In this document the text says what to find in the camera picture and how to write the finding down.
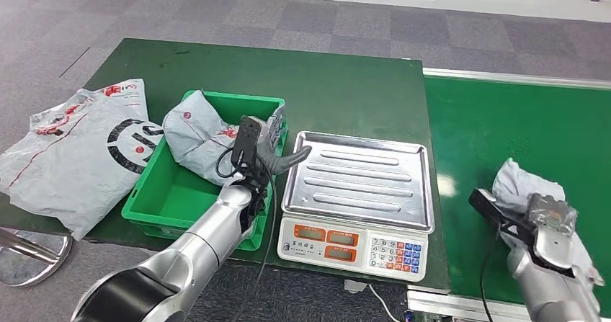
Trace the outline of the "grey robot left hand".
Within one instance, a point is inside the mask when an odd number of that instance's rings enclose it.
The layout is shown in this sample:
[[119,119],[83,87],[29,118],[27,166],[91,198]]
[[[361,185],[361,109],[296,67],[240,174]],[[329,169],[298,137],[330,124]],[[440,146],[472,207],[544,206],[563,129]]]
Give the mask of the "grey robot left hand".
[[303,146],[296,152],[281,156],[282,145],[287,136],[285,105],[277,107],[272,115],[263,122],[257,141],[257,155],[261,157],[272,175],[282,174],[291,167],[303,162],[312,151],[311,146]]

